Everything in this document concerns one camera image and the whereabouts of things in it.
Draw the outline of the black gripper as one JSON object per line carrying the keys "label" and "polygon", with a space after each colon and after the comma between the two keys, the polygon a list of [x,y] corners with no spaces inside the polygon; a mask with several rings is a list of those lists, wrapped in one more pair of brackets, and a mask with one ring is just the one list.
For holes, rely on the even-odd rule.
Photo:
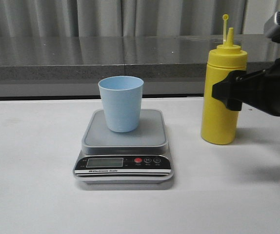
{"label": "black gripper", "polygon": [[[240,100],[232,94],[236,79]],[[280,58],[270,68],[258,72],[231,71],[224,80],[213,85],[211,97],[221,101],[230,111],[241,111],[244,102],[270,115],[280,116]]]}

